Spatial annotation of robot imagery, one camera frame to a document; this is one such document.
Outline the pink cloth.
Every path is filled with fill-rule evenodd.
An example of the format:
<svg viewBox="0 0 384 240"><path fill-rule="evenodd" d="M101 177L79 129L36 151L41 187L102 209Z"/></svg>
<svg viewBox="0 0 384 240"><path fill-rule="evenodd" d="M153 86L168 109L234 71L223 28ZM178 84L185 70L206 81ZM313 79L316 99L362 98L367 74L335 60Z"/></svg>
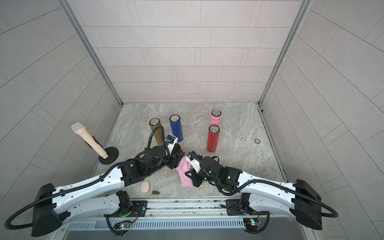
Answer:
<svg viewBox="0 0 384 240"><path fill-rule="evenodd" d="M180 179L181 179L181 185L183 187L193 187L193 181L186 176L186 172L189 170L193 170L191 163L189 163L186 160L186 156L183 156L178 167L176 168L177 172L179 173Z"/></svg>

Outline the red thermos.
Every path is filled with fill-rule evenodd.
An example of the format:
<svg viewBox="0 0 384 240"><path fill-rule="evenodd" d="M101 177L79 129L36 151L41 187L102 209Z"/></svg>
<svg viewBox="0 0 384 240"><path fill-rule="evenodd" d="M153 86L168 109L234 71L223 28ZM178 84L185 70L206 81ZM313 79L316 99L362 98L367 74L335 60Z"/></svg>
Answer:
<svg viewBox="0 0 384 240"><path fill-rule="evenodd" d="M211 125L208 131L207 151L213 153L217 149L220 136L220 127L217 125Z"/></svg>

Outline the pink thermos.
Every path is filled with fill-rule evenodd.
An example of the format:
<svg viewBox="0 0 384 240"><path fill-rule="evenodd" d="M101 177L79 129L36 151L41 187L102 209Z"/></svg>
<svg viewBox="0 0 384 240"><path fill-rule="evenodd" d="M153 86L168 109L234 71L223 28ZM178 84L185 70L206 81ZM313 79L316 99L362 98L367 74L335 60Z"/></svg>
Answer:
<svg viewBox="0 0 384 240"><path fill-rule="evenodd" d="M217 110L217 109L212 110L210 125L216 125L219 127L221 122L221 117L222 117L222 112L220 110Z"/></svg>

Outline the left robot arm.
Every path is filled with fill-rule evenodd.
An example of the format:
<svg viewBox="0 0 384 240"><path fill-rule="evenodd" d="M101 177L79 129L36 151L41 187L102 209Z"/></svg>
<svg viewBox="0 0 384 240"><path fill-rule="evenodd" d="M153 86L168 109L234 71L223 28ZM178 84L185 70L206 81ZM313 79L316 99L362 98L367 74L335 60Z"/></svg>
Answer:
<svg viewBox="0 0 384 240"><path fill-rule="evenodd" d="M75 216L74 209L100 194L145 180L164 166L176 168L185 152L179 144L147 147L133 159L112 165L104 174L72 184L40 188L35 201L5 221L7 230L32 228L32 237L47 235Z"/></svg>

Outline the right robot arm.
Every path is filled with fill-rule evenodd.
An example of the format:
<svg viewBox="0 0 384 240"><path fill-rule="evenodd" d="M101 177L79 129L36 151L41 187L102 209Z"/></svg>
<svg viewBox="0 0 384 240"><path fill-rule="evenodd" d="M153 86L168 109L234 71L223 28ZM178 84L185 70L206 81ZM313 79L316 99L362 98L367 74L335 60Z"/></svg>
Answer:
<svg viewBox="0 0 384 240"><path fill-rule="evenodd" d="M245 215L278 213L295 217L301 225L322 230L323 218L337 218L338 212L322 202L321 196L306 182L297 179L294 183L266 180L240 169L223 167L211 157L202 157L195 152L186 156L192 169L186 176L195 187L207 181L224 196L241 194L238 211Z"/></svg>

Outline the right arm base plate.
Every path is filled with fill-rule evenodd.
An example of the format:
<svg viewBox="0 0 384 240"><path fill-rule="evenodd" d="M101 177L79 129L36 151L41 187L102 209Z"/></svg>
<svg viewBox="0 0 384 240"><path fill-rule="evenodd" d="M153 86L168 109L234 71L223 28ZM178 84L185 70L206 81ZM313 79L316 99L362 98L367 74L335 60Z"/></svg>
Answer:
<svg viewBox="0 0 384 240"><path fill-rule="evenodd" d="M228 216L266 216L267 211L257 212L249 206L249 202L245 200L228 199L221 208L226 209Z"/></svg>

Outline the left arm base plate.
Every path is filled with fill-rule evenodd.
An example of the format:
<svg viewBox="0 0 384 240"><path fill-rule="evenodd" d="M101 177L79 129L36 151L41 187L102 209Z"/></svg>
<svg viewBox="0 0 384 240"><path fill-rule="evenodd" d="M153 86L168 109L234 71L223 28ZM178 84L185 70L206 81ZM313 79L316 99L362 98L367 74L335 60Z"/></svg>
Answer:
<svg viewBox="0 0 384 240"><path fill-rule="evenodd" d="M133 218L144 217L147 210L147 201L131 201L131 206L128 207L128 203L119 204L116 211L109 215L112 218Z"/></svg>

